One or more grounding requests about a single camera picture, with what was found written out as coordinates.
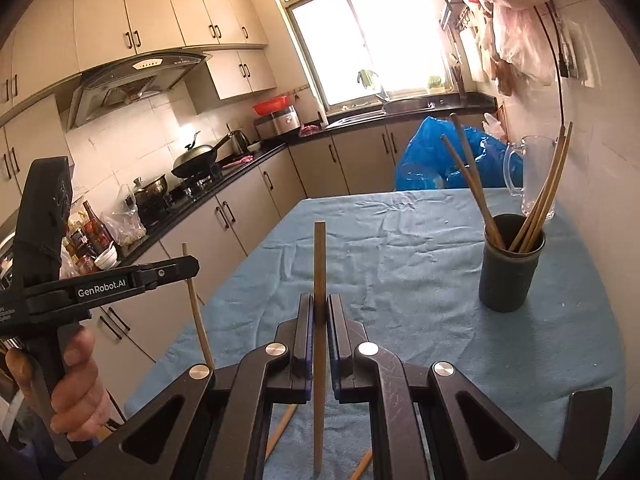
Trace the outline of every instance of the range hood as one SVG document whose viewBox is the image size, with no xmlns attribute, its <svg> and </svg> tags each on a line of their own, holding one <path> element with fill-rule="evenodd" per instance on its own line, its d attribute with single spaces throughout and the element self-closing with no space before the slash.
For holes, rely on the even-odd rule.
<svg viewBox="0 0 640 480">
<path fill-rule="evenodd" d="M 71 100 L 68 129 L 166 92 L 204 59 L 192 52 L 156 52 L 83 73 Z"/>
</svg>

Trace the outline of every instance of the white bowl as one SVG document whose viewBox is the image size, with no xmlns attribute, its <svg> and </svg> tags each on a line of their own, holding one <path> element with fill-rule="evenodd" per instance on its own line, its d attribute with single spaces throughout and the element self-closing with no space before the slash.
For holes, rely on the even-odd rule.
<svg viewBox="0 0 640 480">
<path fill-rule="evenodd" d="M 104 251 L 100 256 L 95 259 L 95 264 L 98 269 L 107 270 L 111 269 L 118 261 L 118 251 L 116 251 L 116 246 L 113 243 L 109 246 L 109 248 Z"/>
</svg>

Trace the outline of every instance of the red plastic bowl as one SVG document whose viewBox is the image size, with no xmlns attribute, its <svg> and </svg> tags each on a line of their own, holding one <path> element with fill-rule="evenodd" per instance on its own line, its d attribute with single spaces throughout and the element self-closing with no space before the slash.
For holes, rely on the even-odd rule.
<svg viewBox="0 0 640 480">
<path fill-rule="evenodd" d="M 287 106 L 291 106 L 291 101 L 288 95 L 283 95 L 280 97 L 274 97 L 273 99 L 269 99 L 268 101 L 264 101 L 262 103 L 258 103 L 254 106 L 255 113 L 260 116 L 273 114 Z"/>
</svg>

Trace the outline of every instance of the blue plastic bag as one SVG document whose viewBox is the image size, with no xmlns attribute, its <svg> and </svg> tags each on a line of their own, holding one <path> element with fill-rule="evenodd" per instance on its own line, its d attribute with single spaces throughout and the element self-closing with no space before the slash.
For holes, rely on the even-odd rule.
<svg viewBox="0 0 640 480">
<path fill-rule="evenodd" d="M 507 146 L 476 128 L 464 128 L 466 139 L 476 158 L 476 166 L 483 187 L 506 187 L 502 176 L 502 162 Z M 409 142 L 396 167 L 396 190 L 457 189 L 468 187 L 464 176 L 457 170 L 440 136 L 445 135 L 462 160 L 465 153 L 450 121 L 427 117 L 414 138 Z M 511 178 L 522 186 L 522 159 L 511 157 Z"/>
</svg>

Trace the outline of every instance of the silver screw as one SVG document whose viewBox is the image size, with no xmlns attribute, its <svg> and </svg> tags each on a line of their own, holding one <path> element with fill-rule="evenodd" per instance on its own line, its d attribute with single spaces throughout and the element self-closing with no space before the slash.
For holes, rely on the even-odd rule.
<svg viewBox="0 0 640 480">
<path fill-rule="evenodd" d="M 282 343 L 271 343 L 267 345 L 267 348 L 264 349 L 267 354 L 272 355 L 274 357 L 284 354 L 287 351 L 287 347 Z"/>
<path fill-rule="evenodd" d="M 358 345 L 358 352 L 362 355 L 375 355 L 380 348 L 375 343 L 367 341 L 366 343 L 360 343 Z"/>
<path fill-rule="evenodd" d="M 455 368 L 452 364 L 449 364 L 445 361 L 440 361 L 439 363 L 433 365 L 433 371 L 442 377 L 449 377 L 450 375 L 453 375 L 453 372 L 455 372 Z"/>
<path fill-rule="evenodd" d="M 208 377 L 209 373 L 210 373 L 209 367 L 205 365 L 195 365 L 191 367 L 191 370 L 189 370 L 189 375 L 191 379 L 196 379 L 197 381 L 199 381 L 200 379 L 204 379 L 205 377 Z"/>
</svg>

